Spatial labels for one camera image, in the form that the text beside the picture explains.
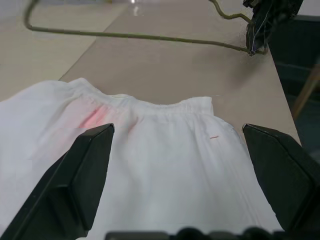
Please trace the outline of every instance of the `table surface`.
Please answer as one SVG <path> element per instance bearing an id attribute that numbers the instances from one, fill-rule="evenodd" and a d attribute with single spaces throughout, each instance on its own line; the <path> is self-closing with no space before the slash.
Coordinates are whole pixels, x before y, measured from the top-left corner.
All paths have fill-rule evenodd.
<path id="1" fill-rule="evenodd" d="M 73 1 L 76 4 L 41 0 L 32 13 L 31 23 L 48 28 L 103 31 L 128 6 L 124 2 L 97 5 L 88 4 L 88 0 L 87 4 L 84 0 Z M 96 40 L 94 36 L 32 32 L 23 25 L 22 12 L 18 10 L 16 16 L 2 19 L 2 13 L 6 16 L 10 6 L 19 7 L 13 2 L 16 1 L 0 0 L 0 101 L 41 81 L 58 80 Z"/>
<path id="2" fill-rule="evenodd" d="M 132 1 L 106 32 L 246 44 L 247 23 L 222 19 L 207 0 Z M 241 0 L 224 0 L 220 6 L 227 14 L 241 10 L 251 17 Z M 77 78 L 105 94 L 128 94 L 153 104 L 209 96 L 214 115 L 238 133 L 243 124 L 254 124 L 299 142 L 270 53 L 251 57 L 213 45 L 100 37 L 60 80 Z"/>

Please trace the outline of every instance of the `metal wire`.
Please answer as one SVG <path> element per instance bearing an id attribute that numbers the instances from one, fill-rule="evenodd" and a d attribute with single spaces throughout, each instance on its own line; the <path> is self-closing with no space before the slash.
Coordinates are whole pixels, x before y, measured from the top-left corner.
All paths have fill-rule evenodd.
<path id="1" fill-rule="evenodd" d="M 30 24 L 30 18 L 32 12 L 40 0 L 31 0 L 29 5 L 26 7 L 23 15 L 23 24 L 24 26 L 35 32 L 44 32 L 44 33 L 54 33 L 54 34 L 65 34 L 65 35 L 80 35 L 80 36 L 95 36 L 95 37 L 109 37 L 109 38 L 123 38 L 123 39 L 145 39 L 145 40 L 158 40 L 158 41 L 169 41 L 169 42 L 180 42 L 180 43 L 189 43 L 189 44 L 205 44 L 205 45 L 215 45 L 228 49 L 234 49 L 236 51 L 249 53 L 248 49 L 245 47 L 235 46 L 219 41 L 211 40 L 199 40 L 199 39 L 189 39 L 181 37 L 168 37 L 161 35 L 147 35 L 147 34 L 132 34 L 132 33 L 117 33 L 117 32 L 95 32 L 95 31 L 84 31 L 84 30 L 70 30 L 70 29 L 59 29 L 59 28 L 47 28 L 41 26 L 33 26 Z M 219 4 L 216 0 L 209 0 L 214 4 L 217 12 L 220 16 L 225 19 L 235 19 L 242 18 L 246 22 L 250 23 L 251 20 L 243 15 L 242 13 L 226 15 L 222 12 L 219 7 Z M 265 51 L 257 51 L 257 54 L 265 54 Z"/>

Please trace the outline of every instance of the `gathered waistband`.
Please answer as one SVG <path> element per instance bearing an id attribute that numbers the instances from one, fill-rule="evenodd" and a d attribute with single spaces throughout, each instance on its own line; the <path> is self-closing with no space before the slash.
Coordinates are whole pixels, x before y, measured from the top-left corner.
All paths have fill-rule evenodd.
<path id="1" fill-rule="evenodd" d="M 144 113 L 196 113 L 213 115 L 212 98 L 208 96 L 192 97 L 174 104 L 153 104 L 138 100 L 126 94 L 106 95 L 91 85 L 85 78 L 79 78 L 68 83 L 77 93 L 84 94 L 103 104 L 113 107 L 127 106 Z"/>

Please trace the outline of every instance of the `black device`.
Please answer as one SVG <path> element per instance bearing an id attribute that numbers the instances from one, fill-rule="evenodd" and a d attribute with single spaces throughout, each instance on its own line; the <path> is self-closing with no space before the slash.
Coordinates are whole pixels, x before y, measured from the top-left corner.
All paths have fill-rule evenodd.
<path id="1" fill-rule="evenodd" d="M 243 133 L 258 183 L 285 232 L 249 228 L 242 235 L 187 228 L 109 232 L 105 240 L 318 240 L 320 165 L 289 135 L 245 124 Z M 92 228 L 105 185 L 114 127 L 81 134 L 36 185 L 0 240 L 75 240 Z"/>
<path id="2" fill-rule="evenodd" d="M 57 160 L 1 240 L 75 240 L 92 228 L 105 186 L 113 124 L 87 130 Z"/>
<path id="3" fill-rule="evenodd" d="M 258 49 L 266 47 L 275 29 L 295 17 L 303 1 L 243 0 L 243 5 L 253 11 L 246 31 L 246 48 L 249 53 L 253 55 Z"/>

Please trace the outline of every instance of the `white fabric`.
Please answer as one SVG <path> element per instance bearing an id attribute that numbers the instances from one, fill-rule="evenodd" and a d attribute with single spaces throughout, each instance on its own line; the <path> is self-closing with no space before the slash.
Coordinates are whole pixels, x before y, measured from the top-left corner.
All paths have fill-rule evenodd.
<path id="1" fill-rule="evenodd" d="M 44 81 L 0 102 L 0 235 L 44 172 L 88 128 L 114 123 L 105 187 L 87 239 L 186 226 L 281 229 L 233 127 L 210 97 L 155 105 L 85 79 Z"/>

